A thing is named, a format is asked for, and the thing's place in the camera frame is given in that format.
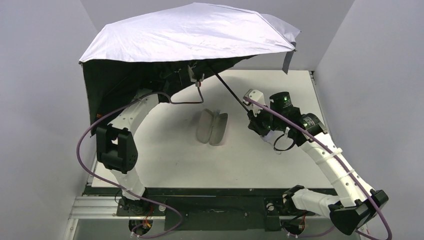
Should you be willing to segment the lavender folding umbrella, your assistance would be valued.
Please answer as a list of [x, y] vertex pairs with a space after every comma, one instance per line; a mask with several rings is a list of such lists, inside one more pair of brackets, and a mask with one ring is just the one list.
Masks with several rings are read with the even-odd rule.
[[112, 120], [142, 91], [169, 103], [194, 85], [187, 66], [209, 78], [255, 56], [294, 52], [300, 32], [270, 14], [197, 2], [109, 23], [78, 61], [90, 123]]

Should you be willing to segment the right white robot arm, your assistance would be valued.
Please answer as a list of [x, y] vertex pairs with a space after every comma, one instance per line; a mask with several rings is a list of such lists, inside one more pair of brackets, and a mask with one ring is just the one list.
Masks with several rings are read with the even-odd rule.
[[283, 207], [301, 216], [313, 213], [325, 217], [345, 235], [357, 233], [369, 238], [363, 226], [382, 215], [388, 195], [360, 177], [321, 120], [313, 113], [301, 113], [287, 91], [271, 95], [269, 103], [265, 103], [264, 94], [251, 89], [244, 95], [243, 104], [248, 108], [250, 130], [264, 141], [277, 132], [291, 139], [293, 146], [315, 162], [336, 192], [324, 194], [296, 185], [283, 193]]

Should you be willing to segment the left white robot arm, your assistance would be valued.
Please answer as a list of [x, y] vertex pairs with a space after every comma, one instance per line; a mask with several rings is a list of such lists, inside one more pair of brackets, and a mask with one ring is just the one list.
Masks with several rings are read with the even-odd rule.
[[97, 161], [109, 170], [122, 189], [123, 199], [140, 202], [146, 188], [135, 169], [138, 150], [134, 133], [148, 113], [159, 104], [157, 92], [145, 95], [117, 112], [112, 120], [103, 120], [95, 128]]

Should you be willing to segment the pink umbrella case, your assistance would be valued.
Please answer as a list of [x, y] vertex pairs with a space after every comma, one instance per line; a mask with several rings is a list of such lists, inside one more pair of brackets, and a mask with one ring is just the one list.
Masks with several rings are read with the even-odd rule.
[[228, 125], [228, 113], [220, 113], [219, 110], [212, 111], [203, 109], [196, 128], [196, 140], [210, 146], [221, 146], [225, 142]]

